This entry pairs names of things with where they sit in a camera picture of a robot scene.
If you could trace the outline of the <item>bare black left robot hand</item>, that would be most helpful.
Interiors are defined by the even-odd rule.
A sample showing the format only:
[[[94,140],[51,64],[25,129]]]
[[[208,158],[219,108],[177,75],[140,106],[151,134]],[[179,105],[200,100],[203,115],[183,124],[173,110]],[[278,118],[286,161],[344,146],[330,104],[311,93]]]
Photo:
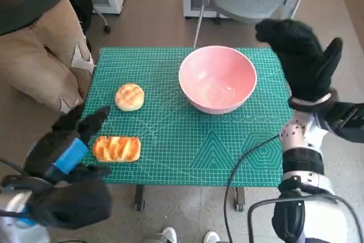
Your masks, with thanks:
[[[84,104],[63,114],[31,149],[24,171],[52,184],[101,178],[111,173],[108,166],[84,165],[81,160],[88,152],[88,143],[101,129],[110,113],[110,106],[81,118]]]

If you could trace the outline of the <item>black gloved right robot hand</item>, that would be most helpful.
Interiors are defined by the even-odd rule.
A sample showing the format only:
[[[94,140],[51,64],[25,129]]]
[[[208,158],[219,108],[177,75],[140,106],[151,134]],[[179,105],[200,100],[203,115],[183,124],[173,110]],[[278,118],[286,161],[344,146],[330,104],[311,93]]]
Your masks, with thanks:
[[[255,30],[257,41],[276,53],[294,98],[315,102],[329,93],[342,55],[341,38],[323,49],[311,27],[291,19],[264,19]]]

